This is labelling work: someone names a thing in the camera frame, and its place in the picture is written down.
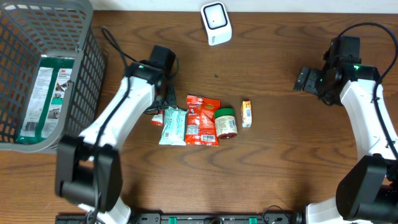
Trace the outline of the red Hacks candy bag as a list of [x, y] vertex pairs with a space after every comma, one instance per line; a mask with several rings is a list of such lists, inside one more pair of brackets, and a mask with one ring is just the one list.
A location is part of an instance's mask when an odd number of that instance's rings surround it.
[[185, 142], [189, 145], [219, 146], [215, 128], [215, 111], [221, 101], [202, 96], [187, 96], [188, 116]]

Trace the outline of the green lid jar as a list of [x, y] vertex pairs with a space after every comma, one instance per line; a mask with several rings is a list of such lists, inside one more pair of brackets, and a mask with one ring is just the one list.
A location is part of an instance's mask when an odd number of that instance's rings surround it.
[[218, 139], [231, 139], [238, 135], [234, 109], [218, 109], [215, 111], [214, 116]]

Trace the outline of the green 3M gloves pack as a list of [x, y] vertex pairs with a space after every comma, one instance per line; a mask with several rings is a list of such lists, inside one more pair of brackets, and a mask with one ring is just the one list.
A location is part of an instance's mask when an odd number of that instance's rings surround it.
[[74, 62], [72, 58], [41, 58], [17, 143], [36, 144], [55, 131]]

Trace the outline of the red stick sachet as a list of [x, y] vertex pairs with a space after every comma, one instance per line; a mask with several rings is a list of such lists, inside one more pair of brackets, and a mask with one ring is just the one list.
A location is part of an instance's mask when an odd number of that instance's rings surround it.
[[157, 114], [153, 115], [151, 123], [156, 126], [163, 126], [164, 123], [163, 111], [159, 111]]

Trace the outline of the small orange carton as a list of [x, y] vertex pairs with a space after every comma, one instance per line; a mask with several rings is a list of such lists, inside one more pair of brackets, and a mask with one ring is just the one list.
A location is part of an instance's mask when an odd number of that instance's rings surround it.
[[242, 126], [250, 128], [252, 125], [252, 106], [250, 101], [243, 101], [241, 105]]

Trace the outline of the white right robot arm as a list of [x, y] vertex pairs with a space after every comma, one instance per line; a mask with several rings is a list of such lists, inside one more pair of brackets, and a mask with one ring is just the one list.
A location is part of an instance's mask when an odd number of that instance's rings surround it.
[[387, 112], [376, 67], [344, 63], [317, 70], [303, 67], [294, 90], [345, 108], [358, 163], [334, 197], [311, 203], [297, 223], [397, 223], [397, 134]]

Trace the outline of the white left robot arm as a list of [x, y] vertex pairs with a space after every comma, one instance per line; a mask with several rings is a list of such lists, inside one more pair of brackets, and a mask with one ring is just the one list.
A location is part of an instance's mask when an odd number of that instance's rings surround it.
[[121, 198], [120, 151], [141, 114], [165, 100], [177, 67], [174, 61], [133, 62], [97, 119], [78, 136], [61, 138], [55, 194], [86, 210], [85, 223], [128, 223], [132, 210]]

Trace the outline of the light teal snack packet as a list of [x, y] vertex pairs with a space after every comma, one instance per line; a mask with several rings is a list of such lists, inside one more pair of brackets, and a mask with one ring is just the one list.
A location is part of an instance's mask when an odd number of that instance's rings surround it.
[[169, 107], [165, 110], [164, 128], [160, 145], [185, 146], [185, 120], [187, 111]]

